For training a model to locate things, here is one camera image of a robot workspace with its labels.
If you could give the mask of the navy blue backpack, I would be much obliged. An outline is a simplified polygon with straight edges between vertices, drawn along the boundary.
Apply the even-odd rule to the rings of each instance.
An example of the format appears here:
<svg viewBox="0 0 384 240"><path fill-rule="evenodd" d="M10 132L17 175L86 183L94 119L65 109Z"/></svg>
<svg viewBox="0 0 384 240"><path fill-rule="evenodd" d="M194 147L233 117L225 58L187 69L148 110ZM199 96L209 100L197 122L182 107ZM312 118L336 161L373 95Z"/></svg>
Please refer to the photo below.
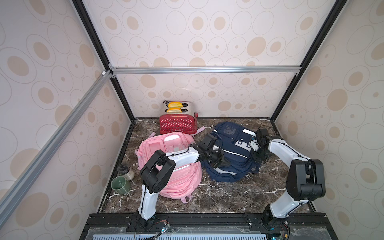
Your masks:
<svg viewBox="0 0 384 240"><path fill-rule="evenodd" d="M257 163L251 154L250 141L256 133L232 122L218 123L211 131L218 139L216 146L220 147L224 157L230 162L228 166L213 167L203 162L206 172L216 182L233 183L249 173L258 173L261 163Z"/></svg>

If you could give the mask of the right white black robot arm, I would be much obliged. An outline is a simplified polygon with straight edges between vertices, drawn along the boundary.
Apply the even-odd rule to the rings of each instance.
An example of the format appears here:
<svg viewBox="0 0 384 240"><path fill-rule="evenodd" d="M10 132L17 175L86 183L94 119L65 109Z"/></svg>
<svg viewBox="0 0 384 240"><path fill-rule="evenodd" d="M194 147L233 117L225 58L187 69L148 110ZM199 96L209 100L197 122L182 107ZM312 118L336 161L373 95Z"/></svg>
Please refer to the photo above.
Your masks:
<svg viewBox="0 0 384 240"><path fill-rule="evenodd" d="M266 129L258 129L253 134L250 146L256 163L265 163L273 154L289 167L286 191L266 206L262 218L264 225L285 219L300 206L326 194L324 165L320 160L299 153L281 137L269 135Z"/></svg>

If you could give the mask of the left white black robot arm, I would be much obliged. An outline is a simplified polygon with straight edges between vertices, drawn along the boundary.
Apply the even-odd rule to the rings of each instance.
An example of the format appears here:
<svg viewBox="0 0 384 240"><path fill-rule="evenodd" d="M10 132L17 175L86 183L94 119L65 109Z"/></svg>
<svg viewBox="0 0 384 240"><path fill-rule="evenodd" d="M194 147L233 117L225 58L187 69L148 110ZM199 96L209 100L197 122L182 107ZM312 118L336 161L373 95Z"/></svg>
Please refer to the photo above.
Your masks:
<svg viewBox="0 0 384 240"><path fill-rule="evenodd" d="M143 141L137 151L143 190L138 208L141 219L148 221L155 216L158 196L186 203L201 183L203 163L230 166L220 145L213 135L195 143L191 135L180 132Z"/></svg>

